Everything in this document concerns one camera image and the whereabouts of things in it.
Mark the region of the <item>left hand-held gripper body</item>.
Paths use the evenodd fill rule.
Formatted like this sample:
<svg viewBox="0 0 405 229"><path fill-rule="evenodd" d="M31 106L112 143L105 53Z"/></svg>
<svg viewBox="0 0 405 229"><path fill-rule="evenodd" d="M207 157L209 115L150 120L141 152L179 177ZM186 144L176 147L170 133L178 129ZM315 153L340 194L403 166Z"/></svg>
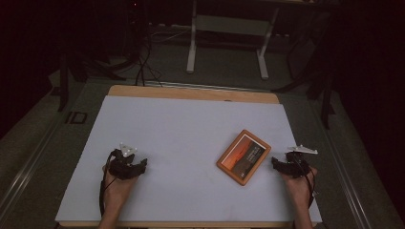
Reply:
<svg viewBox="0 0 405 229"><path fill-rule="evenodd" d="M108 159L110 174L122 180L135 177L137 170L141 168L134 164L136 151L136 148L120 143L119 148L110 153Z"/></svg>

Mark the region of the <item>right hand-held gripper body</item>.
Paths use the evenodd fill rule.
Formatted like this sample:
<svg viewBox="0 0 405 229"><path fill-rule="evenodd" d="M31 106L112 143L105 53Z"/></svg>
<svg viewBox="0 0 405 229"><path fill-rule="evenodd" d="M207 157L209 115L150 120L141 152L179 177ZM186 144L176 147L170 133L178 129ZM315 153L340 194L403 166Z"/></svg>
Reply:
<svg viewBox="0 0 405 229"><path fill-rule="evenodd" d="M294 178L306 176L311 171L309 164L303 159L303 154L317 155L318 151L303 145L288 147L286 153L288 174Z"/></svg>

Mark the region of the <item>wooden photo frame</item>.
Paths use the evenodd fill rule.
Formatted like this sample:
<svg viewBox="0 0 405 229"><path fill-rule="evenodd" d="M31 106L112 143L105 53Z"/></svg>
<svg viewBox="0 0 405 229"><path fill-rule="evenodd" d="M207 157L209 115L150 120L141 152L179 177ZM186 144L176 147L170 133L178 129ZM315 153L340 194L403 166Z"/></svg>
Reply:
<svg viewBox="0 0 405 229"><path fill-rule="evenodd" d="M217 160L216 165L245 186L271 150L271 146L248 130L242 130Z"/></svg>

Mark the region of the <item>person's left hand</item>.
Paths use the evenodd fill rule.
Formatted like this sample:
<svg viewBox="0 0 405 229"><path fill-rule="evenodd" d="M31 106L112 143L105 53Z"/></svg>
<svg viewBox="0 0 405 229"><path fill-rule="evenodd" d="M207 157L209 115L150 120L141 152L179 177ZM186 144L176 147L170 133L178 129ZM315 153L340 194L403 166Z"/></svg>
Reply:
<svg viewBox="0 0 405 229"><path fill-rule="evenodd" d="M130 179L119 179L112 176L105 170L104 205L106 210L122 208L128 197L130 197L133 187L138 181L138 177Z"/></svg>

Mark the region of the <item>person's right hand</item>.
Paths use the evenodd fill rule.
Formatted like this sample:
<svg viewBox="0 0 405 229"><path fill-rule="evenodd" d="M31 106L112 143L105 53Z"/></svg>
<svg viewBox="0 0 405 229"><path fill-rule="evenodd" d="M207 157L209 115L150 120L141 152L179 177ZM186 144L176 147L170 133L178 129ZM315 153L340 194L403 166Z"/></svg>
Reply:
<svg viewBox="0 0 405 229"><path fill-rule="evenodd" d="M289 197L295 208L304 206L309 208L311 205L317 170L313 167L310 167L310 169L311 171L304 177L294 178L282 174Z"/></svg>

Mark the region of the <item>black metal stand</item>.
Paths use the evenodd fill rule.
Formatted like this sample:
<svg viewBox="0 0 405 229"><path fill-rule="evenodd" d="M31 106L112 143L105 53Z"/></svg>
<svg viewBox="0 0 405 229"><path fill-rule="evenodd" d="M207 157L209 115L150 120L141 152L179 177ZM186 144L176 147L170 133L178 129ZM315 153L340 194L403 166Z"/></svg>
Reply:
<svg viewBox="0 0 405 229"><path fill-rule="evenodd" d="M62 49L60 52L60 79L59 86L54 88L54 91L59 96L58 111L63 111L69 101L69 79L68 73L72 73L74 79L79 82L84 82L88 76L83 66L87 65L97 72L114 80L123 80L123 77L118 76L114 71L124 69L131 65L129 60L118 63L113 66L103 66L86 56L82 52L69 49Z"/></svg>
<svg viewBox="0 0 405 229"><path fill-rule="evenodd" d="M298 28L290 38L292 48L287 54L292 82L273 89L275 93L286 93L309 83L307 98L316 100L322 96L320 116L326 129L330 127L329 114L333 112L330 99L335 66L323 47L322 40L330 19L330 12L311 12L300 20Z"/></svg>

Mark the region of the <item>white metal desk frame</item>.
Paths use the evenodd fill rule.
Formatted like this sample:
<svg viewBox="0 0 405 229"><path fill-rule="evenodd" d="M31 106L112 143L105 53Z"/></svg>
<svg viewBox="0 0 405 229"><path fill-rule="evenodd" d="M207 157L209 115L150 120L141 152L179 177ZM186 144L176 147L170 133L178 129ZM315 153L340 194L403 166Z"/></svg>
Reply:
<svg viewBox="0 0 405 229"><path fill-rule="evenodd" d="M214 31L224 33L235 33L244 35L256 35L264 38L263 45L256 50L257 61L260 75L263 80L269 79L267 71L265 53L270 37L272 35L276 19L279 14L279 8L275 8L270 14L269 21L250 20L242 18L231 18L214 15L204 15L197 13L197 0L193 0L192 18L191 18L191 39L186 65L186 72L193 73L196 62L196 34L197 31Z"/></svg>

